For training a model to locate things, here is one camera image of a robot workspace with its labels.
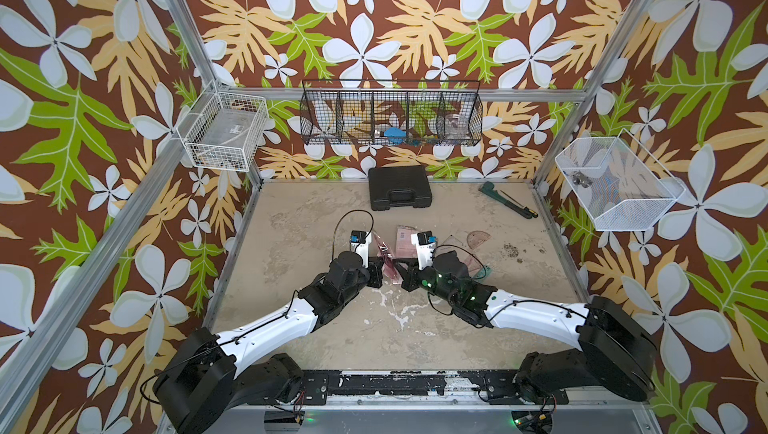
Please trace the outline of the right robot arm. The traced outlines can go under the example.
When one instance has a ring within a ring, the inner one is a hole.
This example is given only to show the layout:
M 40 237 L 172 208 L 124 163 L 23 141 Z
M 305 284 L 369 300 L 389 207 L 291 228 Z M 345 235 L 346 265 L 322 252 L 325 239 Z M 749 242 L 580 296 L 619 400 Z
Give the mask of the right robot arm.
M 425 290 L 448 304 L 449 315 L 476 329 L 518 330 L 564 344 L 562 351 L 531 352 L 521 362 L 513 391 L 528 403 L 539 404 L 578 387 L 601 387 L 623 399 L 645 402 L 655 390 L 656 342 L 605 297 L 556 303 L 515 295 L 473 279 L 453 251 L 426 261 L 397 259 L 394 266 L 405 290 Z

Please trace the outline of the pink ruler set pouch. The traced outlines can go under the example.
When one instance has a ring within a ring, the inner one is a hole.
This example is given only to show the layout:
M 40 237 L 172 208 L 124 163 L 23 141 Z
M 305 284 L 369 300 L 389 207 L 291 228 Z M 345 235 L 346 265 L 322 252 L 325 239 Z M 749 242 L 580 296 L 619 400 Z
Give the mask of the pink ruler set pouch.
M 395 254 L 396 259 L 416 259 L 417 247 L 413 244 L 412 237 L 418 234 L 418 230 L 411 226 L 399 225 L 396 230 Z

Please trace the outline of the pink protractor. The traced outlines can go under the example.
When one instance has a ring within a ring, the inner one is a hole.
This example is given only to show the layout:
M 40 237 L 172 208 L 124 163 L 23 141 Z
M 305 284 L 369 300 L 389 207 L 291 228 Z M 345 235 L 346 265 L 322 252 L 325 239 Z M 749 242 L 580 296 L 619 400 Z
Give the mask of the pink protractor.
M 491 235 L 485 231 L 475 230 L 471 231 L 466 238 L 467 246 L 476 250 L 491 238 Z

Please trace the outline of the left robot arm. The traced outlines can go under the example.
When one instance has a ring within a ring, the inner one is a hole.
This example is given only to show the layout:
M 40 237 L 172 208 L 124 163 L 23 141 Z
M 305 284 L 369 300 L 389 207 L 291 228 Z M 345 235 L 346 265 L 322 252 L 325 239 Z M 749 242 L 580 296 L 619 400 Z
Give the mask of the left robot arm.
M 381 287 L 383 265 L 379 257 L 342 252 L 276 311 L 229 331 L 190 334 L 151 380 L 174 430 L 203 433 L 241 404 L 294 400 L 303 371 L 278 348 L 329 324 L 363 289 Z

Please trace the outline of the teal ruler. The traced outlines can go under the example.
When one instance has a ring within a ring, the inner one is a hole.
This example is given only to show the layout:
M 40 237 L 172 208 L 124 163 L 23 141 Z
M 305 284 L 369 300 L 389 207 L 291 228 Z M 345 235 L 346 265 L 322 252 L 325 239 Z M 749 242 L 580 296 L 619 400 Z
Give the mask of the teal ruler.
M 488 266 L 482 266 L 474 275 L 476 280 L 483 280 L 491 273 L 491 269 Z

